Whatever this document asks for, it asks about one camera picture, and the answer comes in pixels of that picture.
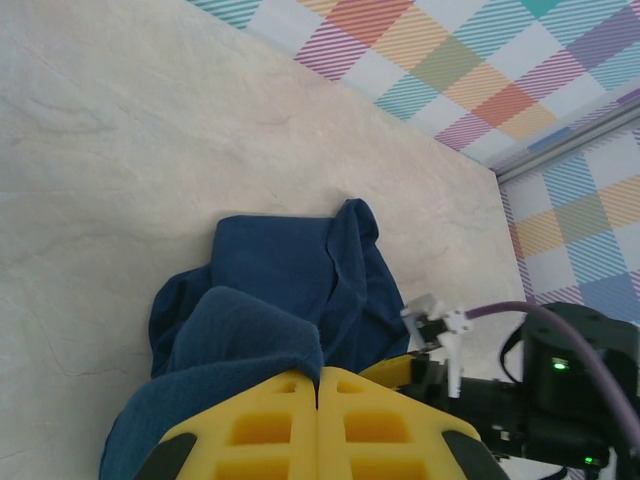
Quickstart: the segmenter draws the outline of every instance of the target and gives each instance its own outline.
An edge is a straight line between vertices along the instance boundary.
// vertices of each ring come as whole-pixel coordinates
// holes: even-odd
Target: plaid fabric backdrop
[[[490,167],[640,96],[640,0],[190,0]]]
[[[640,128],[501,188],[529,301],[640,325]]]

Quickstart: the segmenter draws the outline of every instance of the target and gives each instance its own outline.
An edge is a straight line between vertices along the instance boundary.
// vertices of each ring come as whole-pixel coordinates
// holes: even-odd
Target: blue cloth
[[[284,371],[319,381],[406,352],[396,284],[362,200],[335,218],[236,216],[211,262],[170,279],[149,321],[153,380],[116,419],[100,479],[130,480],[172,426]]]

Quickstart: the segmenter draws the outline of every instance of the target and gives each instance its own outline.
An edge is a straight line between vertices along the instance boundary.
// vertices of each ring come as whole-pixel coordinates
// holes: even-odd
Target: yellow gripper pad
[[[176,425],[134,480],[506,478],[468,423],[324,368],[317,395],[286,372]]]

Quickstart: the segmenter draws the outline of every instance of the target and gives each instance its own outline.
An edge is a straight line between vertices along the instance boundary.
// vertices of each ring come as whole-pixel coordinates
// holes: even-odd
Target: cloth fold
[[[105,443],[101,480],[130,480],[174,425],[262,381],[358,372],[406,352],[396,284],[362,200],[335,218],[222,220],[211,261],[171,278],[149,320],[151,376]]]
[[[362,200],[345,202],[335,218],[221,220],[211,261],[171,278],[156,296],[149,321],[152,376],[164,373],[176,334],[217,286],[316,325],[329,366],[358,372],[403,353],[403,302],[377,239],[375,218]]]

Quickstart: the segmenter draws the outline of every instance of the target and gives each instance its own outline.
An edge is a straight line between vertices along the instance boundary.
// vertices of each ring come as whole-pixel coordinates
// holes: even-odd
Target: black cable
[[[509,377],[509,379],[516,385],[520,385],[522,382],[520,380],[517,380],[513,375],[511,375],[511,373],[509,373],[505,362],[507,360],[507,353],[513,350],[513,347],[515,347],[518,342],[520,342],[520,340],[522,340],[522,325],[516,328],[511,333],[511,335],[509,335],[509,338],[507,338],[507,340],[504,342],[504,345],[502,345],[502,349],[500,350],[500,368],[502,368],[504,374]]]
[[[569,469],[567,467],[562,467],[556,473],[549,475],[548,477],[541,478],[540,480],[562,480],[569,473]]]

